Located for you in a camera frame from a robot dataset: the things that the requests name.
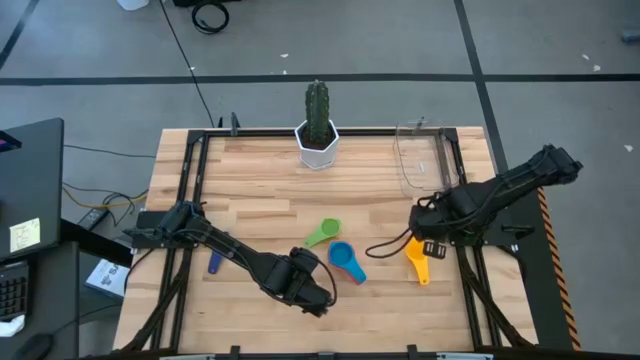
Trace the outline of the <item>black keyboard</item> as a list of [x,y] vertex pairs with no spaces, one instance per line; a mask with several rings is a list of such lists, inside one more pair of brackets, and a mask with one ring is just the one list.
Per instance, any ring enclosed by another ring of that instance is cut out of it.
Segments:
[[29,264],[0,265],[0,321],[26,315],[29,308]]

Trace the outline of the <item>yellow sticky note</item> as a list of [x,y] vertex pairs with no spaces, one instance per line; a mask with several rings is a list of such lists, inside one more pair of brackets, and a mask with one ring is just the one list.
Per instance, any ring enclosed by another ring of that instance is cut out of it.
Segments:
[[9,228],[10,252],[18,252],[38,245],[41,241],[40,219],[34,218]]

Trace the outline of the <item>black power adapter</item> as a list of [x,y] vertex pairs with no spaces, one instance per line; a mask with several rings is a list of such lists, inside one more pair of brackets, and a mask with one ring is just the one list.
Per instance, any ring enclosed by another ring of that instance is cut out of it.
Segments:
[[78,225],[85,230],[93,231],[110,212],[103,208],[90,209],[78,222]]

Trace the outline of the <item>purple measuring cup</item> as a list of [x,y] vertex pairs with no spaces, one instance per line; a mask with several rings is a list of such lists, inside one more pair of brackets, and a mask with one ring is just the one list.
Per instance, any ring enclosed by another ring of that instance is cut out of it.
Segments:
[[217,274],[221,263],[225,259],[225,256],[212,246],[209,246],[209,249],[211,250],[211,255],[208,262],[207,271],[209,274]]

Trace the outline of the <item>green measuring cup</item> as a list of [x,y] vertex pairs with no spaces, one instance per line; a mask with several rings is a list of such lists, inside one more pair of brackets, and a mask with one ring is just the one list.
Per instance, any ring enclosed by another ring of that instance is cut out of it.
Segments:
[[304,245],[308,248],[319,243],[335,238],[341,232],[342,223],[337,218],[325,218],[304,240]]

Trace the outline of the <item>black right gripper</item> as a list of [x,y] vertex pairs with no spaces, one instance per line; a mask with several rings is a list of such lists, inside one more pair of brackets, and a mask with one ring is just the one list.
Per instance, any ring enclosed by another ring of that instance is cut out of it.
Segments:
[[425,208],[413,205],[408,220],[411,236],[417,241],[429,239],[443,242],[448,239],[450,242],[461,243],[463,233],[459,225],[452,224],[452,221],[462,218],[459,202],[459,192],[435,193],[427,197],[423,201],[427,206],[427,229],[424,233],[421,226],[414,224],[424,215]]

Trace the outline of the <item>yellow measuring cup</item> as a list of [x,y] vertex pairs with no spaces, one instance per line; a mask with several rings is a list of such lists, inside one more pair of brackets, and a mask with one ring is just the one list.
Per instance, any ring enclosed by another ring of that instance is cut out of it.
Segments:
[[411,237],[405,247],[405,255],[414,267],[419,284],[426,286],[430,283],[430,275],[428,257],[423,253],[423,247],[423,242],[418,241],[415,237]]

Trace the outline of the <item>white hexagonal plant pot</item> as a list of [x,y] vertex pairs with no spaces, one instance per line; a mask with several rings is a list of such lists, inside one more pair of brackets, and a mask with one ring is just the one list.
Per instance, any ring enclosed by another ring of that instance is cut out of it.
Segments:
[[300,151],[300,160],[312,170],[321,170],[331,167],[336,159],[340,135],[332,120],[329,121],[330,134],[332,139],[330,143],[322,150],[308,148],[303,144],[302,132],[306,128],[307,121],[302,122],[294,130],[296,142]]

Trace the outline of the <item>black computer mouse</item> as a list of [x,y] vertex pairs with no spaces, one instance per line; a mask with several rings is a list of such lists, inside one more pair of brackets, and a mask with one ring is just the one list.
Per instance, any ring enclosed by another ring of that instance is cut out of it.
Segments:
[[11,357],[11,360],[44,360],[54,343],[52,334],[39,333],[30,337]]

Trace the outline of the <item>white paper booklet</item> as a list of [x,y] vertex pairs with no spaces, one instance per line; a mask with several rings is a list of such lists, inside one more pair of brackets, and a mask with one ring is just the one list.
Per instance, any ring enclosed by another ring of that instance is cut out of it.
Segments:
[[108,296],[123,298],[125,280],[129,272],[128,267],[101,259],[86,278],[84,285]]

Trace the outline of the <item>clear plastic basket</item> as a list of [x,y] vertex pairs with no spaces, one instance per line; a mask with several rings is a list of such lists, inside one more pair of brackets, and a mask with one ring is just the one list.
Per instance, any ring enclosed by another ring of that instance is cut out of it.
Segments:
[[430,196],[459,184],[449,129],[425,118],[396,124],[394,155],[402,193]]

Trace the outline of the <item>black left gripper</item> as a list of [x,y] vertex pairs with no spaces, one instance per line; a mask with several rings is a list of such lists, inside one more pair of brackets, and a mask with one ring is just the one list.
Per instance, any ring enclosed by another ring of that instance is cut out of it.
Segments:
[[294,247],[289,255],[275,254],[272,268],[272,297],[287,305],[303,305],[302,311],[315,317],[326,314],[334,296],[320,286],[312,273],[320,259],[310,250]]

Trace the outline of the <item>dark grey desk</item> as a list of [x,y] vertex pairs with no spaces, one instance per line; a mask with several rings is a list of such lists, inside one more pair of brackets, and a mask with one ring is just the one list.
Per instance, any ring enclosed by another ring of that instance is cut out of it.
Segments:
[[80,325],[119,312],[122,300],[84,286],[97,264],[75,243],[65,243],[29,256],[29,313],[24,328],[0,337],[0,360],[11,360],[37,334],[53,336],[44,360],[67,360],[79,355]]

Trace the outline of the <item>black frame clamp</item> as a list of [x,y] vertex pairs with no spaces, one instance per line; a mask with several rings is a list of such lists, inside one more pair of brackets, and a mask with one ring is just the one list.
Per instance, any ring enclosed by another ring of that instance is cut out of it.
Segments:
[[235,112],[231,113],[228,127],[224,126],[224,118],[220,117],[217,128],[227,131],[230,137],[236,137],[239,134],[239,129],[241,128],[237,114]]

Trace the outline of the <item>white tissue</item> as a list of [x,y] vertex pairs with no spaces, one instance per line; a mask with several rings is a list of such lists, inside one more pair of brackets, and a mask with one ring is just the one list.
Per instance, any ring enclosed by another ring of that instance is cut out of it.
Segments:
[[25,326],[25,316],[19,315],[9,321],[0,321],[0,338],[10,338]]

